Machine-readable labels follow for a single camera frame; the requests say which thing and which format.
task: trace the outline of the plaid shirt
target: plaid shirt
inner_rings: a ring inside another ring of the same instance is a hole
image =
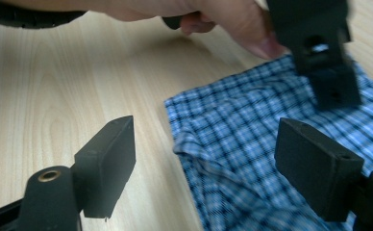
[[[179,156],[205,230],[351,230],[325,222],[275,168],[280,117],[306,122],[373,170],[373,81],[355,64],[363,105],[319,112],[290,56],[165,101]]]

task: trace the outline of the black sleeve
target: black sleeve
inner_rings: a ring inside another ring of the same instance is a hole
[[[40,12],[0,3],[0,24],[17,28],[53,28],[82,16],[85,12]]]

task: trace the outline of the brass insert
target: brass insert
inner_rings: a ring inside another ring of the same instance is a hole
[[[48,170],[43,172],[37,179],[40,182],[49,182],[53,181],[61,175],[61,172],[58,170]]]

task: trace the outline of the black mount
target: black mount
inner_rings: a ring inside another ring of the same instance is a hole
[[[361,104],[352,61],[347,0],[267,0],[279,43],[288,47],[299,75],[309,77],[319,110]]]
[[[49,167],[27,182],[22,199],[0,208],[1,231],[82,230],[86,218],[110,218],[136,164],[132,116],[112,120],[69,167]]]
[[[326,221],[357,216],[354,230],[373,230],[373,171],[361,174],[363,158],[312,126],[281,118],[276,167]]]

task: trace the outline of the wood grain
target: wood grain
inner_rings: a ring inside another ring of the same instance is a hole
[[[349,50],[373,78],[373,0],[354,8]],[[84,218],[85,230],[202,229],[162,102],[262,62],[219,28],[186,38],[159,18],[87,13],[52,30],[0,26],[0,207],[35,172],[71,166],[106,122],[133,115],[135,171],[112,218]]]

